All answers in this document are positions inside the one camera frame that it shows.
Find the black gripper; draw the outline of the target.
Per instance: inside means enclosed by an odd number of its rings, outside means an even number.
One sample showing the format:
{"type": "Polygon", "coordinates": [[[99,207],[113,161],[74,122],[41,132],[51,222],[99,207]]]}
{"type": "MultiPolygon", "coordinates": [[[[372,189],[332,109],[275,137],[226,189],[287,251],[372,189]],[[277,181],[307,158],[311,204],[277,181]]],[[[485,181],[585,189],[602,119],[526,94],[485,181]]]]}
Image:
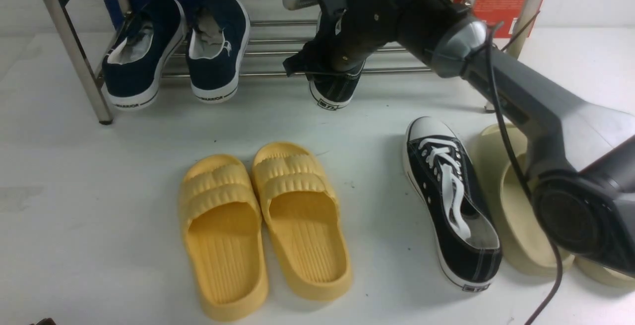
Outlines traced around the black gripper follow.
{"type": "Polygon", "coordinates": [[[340,35],[319,33],[283,62],[287,76],[303,73],[349,75],[386,43],[395,41],[399,0],[348,0],[345,10],[326,14],[330,22],[341,17],[340,35]]]}

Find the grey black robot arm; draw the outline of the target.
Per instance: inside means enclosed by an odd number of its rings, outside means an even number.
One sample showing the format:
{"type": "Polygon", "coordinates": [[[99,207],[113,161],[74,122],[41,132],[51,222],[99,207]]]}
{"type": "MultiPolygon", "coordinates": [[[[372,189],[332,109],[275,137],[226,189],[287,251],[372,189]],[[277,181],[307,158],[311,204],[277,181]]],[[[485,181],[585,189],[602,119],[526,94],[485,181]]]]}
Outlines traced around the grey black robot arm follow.
{"type": "Polygon", "coordinates": [[[283,0],[340,22],[284,61],[288,76],[345,75],[398,42],[440,78],[459,77],[528,140],[531,205],[557,246],[634,275],[634,117],[587,102],[505,52],[467,6],[450,0],[283,0]]]}

